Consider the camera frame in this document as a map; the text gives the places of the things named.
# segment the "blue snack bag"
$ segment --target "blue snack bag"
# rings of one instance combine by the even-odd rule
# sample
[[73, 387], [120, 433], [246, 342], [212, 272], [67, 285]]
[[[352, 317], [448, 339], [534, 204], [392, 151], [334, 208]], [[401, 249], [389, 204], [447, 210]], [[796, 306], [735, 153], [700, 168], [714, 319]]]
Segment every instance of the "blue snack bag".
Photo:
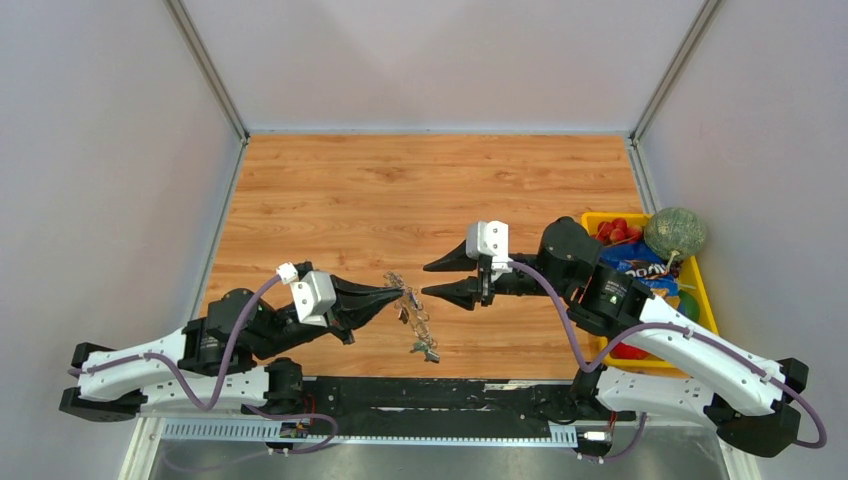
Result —
[[601, 260], [619, 272], [638, 278], [661, 297], [678, 296], [679, 287], [674, 276], [666, 271], [666, 262], [645, 242], [607, 247], [601, 252]]

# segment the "white wall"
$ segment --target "white wall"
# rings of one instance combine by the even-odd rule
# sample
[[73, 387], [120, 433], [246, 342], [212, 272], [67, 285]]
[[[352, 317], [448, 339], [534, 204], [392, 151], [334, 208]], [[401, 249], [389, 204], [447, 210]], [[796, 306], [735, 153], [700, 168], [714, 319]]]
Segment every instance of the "white wall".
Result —
[[848, 470], [846, 25], [844, 0], [726, 2], [644, 144], [660, 203], [709, 224], [723, 335], [810, 365], [830, 444], [761, 461], [767, 479]]
[[630, 130], [702, 0], [187, 0], [252, 130]]
[[238, 149], [161, 1], [0, 3], [0, 478], [117, 476], [71, 353], [187, 320]]

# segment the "gray floor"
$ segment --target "gray floor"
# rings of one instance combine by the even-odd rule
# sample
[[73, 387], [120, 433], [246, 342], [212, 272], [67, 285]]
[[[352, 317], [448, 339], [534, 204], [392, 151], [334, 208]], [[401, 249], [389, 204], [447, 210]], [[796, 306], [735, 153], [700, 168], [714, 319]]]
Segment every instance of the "gray floor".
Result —
[[[616, 431], [621, 448], [632, 429]], [[570, 451], [551, 448], [415, 447], [338, 445], [303, 456], [262, 456], [221, 470], [182, 473], [161, 462], [182, 467], [225, 464], [262, 451], [245, 442], [163, 442], [151, 479], [569, 479], [723, 480], [727, 472], [714, 434], [700, 428], [649, 428], [639, 447], [626, 459], [607, 465], [579, 461]]]

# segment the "wood grain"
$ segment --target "wood grain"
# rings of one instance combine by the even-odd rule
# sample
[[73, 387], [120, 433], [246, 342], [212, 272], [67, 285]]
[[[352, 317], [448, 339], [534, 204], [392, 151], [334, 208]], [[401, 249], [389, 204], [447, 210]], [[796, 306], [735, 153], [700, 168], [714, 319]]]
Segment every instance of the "wood grain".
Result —
[[[394, 270], [413, 286], [466, 273], [424, 273], [477, 220], [510, 225], [510, 251], [535, 253], [564, 215], [639, 212], [619, 137], [478, 135], [254, 136], [205, 302], [255, 289], [283, 262], [382, 285]], [[287, 288], [264, 298], [281, 307]], [[424, 298], [441, 364], [410, 354], [410, 328], [386, 308], [356, 343], [325, 336], [286, 353], [309, 375], [572, 378], [577, 370], [546, 298], [500, 296], [466, 312]], [[580, 334], [585, 351], [589, 339]]]

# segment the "red fruit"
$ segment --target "red fruit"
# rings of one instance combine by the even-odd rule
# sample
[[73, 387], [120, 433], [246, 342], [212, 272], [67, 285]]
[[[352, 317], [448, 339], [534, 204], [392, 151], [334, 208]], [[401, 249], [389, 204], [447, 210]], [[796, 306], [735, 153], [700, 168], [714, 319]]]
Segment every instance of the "red fruit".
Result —
[[605, 242], [609, 239], [609, 234], [612, 233], [612, 224], [609, 222], [601, 222], [598, 224], [598, 240]]
[[613, 357], [624, 360], [644, 360], [645, 358], [648, 358], [648, 355], [650, 355], [642, 349], [631, 347], [630, 345], [625, 345], [623, 343], [616, 345], [612, 349], [611, 353]]
[[610, 242], [611, 243], [619, 243], [623, 242], [627, 238], [627, 234], [624, 233], [624, 230], [620, 228], [616, 228], [610, 233]]
[[638, 225], [627, 227], [627, 230], [624, 231], [624, 234], [627, 235], [628, 240], [637, 242], [639, 240], [642, 240], [642, 227]]
[[627, 220], [619, 217], [612, 221], [612, 228], [620, 228], [621, 230], [627, 230]]

